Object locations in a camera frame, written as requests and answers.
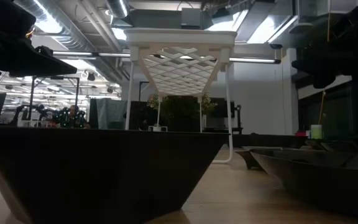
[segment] dark planter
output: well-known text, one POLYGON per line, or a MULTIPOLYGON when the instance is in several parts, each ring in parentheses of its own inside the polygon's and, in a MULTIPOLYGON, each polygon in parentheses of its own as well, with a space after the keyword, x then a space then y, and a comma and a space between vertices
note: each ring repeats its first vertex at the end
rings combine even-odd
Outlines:
POLYGON ((168 120, 168 130, 198 133, 200 131, 200 120, 191 117, 170 118, 168 120))
MULTIPOLYGON (((234 147, 277 147, 281 149, 294 148, 299 149, 305 145, 306 137, 299 136, 279 136, 272 134, 235 134, 233 135, 234 147)), ((254 157, 249 152, 249 149, 243 151, 236 151, 246 162, 247 168, 251 169, 256 167, 258 169, 263 168, 258 164, 254 157)))
POLYGON ((294 196, 358 217, 358 154, 251 149, 253 157, 294 196))
POLYGON ((225 134, 0 128, 0 190, 25 223, 143 223, 181 209, 225 134))

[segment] exposed ceiling pipe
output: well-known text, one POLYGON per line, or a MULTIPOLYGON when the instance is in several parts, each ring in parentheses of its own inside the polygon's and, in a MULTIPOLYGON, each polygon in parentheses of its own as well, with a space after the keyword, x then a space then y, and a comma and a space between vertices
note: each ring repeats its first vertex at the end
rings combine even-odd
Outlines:
POLYGON ((77 4, 80 9, 84 11, 85 16, 89 19, 94 28, 99 32, 103 40, 106 41, 106 43, 113 49, 113 51, 120 52, 121 47, 118 43, 118 40, 116 39, 116 36, 114 36, 111 29, 107 29, 107 26, 105 25, 104 21, 102 20, 94 6, 87 0, 77 0, 77 4))
POLYGON ((106 0, 106 4, 111 15, 117 19, 127 17, 131 10, 126 0, 106 0))
MULTIPOLYGON (((48 21, 54 20, 59 26, 62 27, 62 31, 58 34, 63 36, 53 37, 57 42, 61 43, 68 50, 74 52, 82 51, 95 51, 96 48, 91 42, 83 35, 83 33, 77 28, 77 26, 71 21, 71 19, 60 9, 60 7, 51 0, 15 0, 18 6, 25 9, 37 18, 37 23, 43 22, 47 24, 48 21)), ((110 69, 110 65, 101 58, 96 60, 88 60, 88 63, 92 64, 98 69, 98 72, 102 74, 109 82, 120 83, 122 77, 115 70, 110 69)))

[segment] white lattice panel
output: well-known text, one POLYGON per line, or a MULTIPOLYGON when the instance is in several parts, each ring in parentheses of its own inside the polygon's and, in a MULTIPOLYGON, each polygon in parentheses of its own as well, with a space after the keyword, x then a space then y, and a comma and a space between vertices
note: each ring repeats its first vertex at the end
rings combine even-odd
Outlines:
POLYGON ((229 62, 235 32, 131 29, 131 60, 160 95, 202 95, 229 62))

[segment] person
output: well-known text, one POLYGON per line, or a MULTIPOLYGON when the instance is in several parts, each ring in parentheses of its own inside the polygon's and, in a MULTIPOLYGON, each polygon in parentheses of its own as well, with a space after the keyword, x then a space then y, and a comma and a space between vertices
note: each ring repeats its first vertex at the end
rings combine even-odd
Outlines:
POLYGON ((83 114, 77 114, 81 112, 77 105, 71 105, 69 109, 70 116, 70 127, 71 128, 91 128, 91 126, 86 122, 86 119, 81 116, 85 115, 85 112, 82 111, 83 114))

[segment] light fixture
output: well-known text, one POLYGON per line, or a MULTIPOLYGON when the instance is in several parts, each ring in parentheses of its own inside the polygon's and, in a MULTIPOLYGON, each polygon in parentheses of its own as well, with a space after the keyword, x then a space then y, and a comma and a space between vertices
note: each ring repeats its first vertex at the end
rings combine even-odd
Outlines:
POLYGON ((274 59, 261 59, 261 58, 230 58, 230 62, 276 63, 276 60, 274 60, 274 59))
POLYGON ((32 77, 24 77, 24 81, 32 82, 32 77))
POLYGON ((111 28, 112 32, 114 33, 114 35, 116 36, 117 39, 119 40, 126 40, 127 39, 127 35, 125 35, 124 31, 122 29, 118 29, 118 28, 111 28))
POLYGON ((258 26, 255 32, 247 41, 248 44, 263 44, 274 35, 275 24, 272 16, 267 16, 266 19, 258 26))
POLYGON ((283 34, 283 32, 285 30, 287 30, 289 28, 290 25, 292 25, 296 20, 298 19, 298 16, 294 16, 289 22, 287 22, 279 31, 277 31, 273 37, 271 37, 267 42, 271 43, 273 42, 275 39, 277 39, 277 37, 279 37, 281 34, 283 34))
POLYGON ((62 61, 66 62, 67 64, 76 67, 78 70, 91 70, 96 71, 96 68, 93 65, 90 65, 88 62, 85 62, 82 59, 76 60, 69 60, 69 59, 62 59, 62 61))
MULTIPOLYGON (((6 95, 12 96, 30 96, 31 93, 6 93, 6 95)), ((33 96, 40 97, 40 96, 56 96, 62 97, 66 99, 75 99, 75 95, 69 94, 55 94, 55 93, 34 93, 33 96)), ((112 99, 119 99, 117 95, 78 95, 79 100, 85 100, 86 98, 112 98, 112 99)))

